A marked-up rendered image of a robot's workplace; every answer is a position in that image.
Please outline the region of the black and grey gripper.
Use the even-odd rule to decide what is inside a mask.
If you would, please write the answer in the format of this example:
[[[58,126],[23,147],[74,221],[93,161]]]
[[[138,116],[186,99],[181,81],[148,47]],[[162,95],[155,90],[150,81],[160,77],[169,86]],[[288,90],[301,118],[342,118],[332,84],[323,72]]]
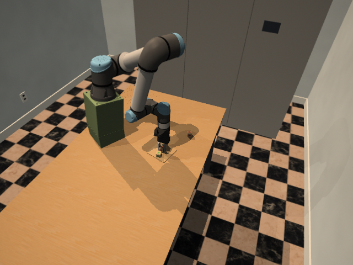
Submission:
[[[164,143],[164,149],[163,152],[166,151],[166,144],[168,144],[170,142],[170,122],[162,125],[161,123],[159,123],[157,121],[157,125],[158,127],[155,128],[154,130],[154,136],[157,136],[157,141],[158,141],[158,150],[159,147],[161,146],[161,143]]]

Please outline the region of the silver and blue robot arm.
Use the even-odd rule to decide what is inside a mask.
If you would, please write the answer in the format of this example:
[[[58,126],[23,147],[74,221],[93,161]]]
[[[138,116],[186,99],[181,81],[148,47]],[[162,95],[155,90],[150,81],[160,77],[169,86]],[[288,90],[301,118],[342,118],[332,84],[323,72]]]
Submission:
[[[106,55],[94,57],[90,62],[92,74],[91,99],[98,102],[113,100],[116,97],[113,78],[129,73],[135,67],[138,67],[139,71],[131,106],[125,112],[126,120],[129,123],[134,123],[151,113],[157,116],[159,123],[169,123],[169,103],[158,103],[147,97],[153,75],[157,72],[158,66],[162,62],[181,56],[184,50],[183,38],[177,33],[170,33],[152,38],[144,48],[131,53],[123,52],[112,57]]]

